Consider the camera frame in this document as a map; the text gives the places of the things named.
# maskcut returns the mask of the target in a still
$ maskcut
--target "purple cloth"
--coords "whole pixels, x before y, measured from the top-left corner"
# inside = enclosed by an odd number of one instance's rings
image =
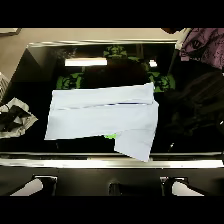
[[[224,67],[224,28],[192,28],[180,50],[181,61]]]

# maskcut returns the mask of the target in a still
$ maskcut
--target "black glass surface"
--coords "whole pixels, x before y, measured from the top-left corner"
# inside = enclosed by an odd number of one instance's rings
[[[106,88],[153,81],[159,120],[151,153],[217,152],[224,148],[222,71],[176,57],[173,43],[28,47],[3,104],[16,97],[38,121],[25,135],[0,140],[1,152],[113,153],[106,136],[45,141],[54,89]],[[67,67],[69,58],[107,58],[106,66]],[[157,63],[150,66],[150,60]]]

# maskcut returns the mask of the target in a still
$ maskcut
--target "purple fabric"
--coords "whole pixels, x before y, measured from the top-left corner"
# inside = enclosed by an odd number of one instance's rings
[[[224,28],[193,28],[180,50],[181,61],[201,61],[224,67]]]

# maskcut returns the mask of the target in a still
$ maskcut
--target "patterned cloth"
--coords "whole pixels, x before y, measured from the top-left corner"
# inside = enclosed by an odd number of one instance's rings
[[[224,67],[224,28],[193,28],[180,50],[182,61],[201,61]]]

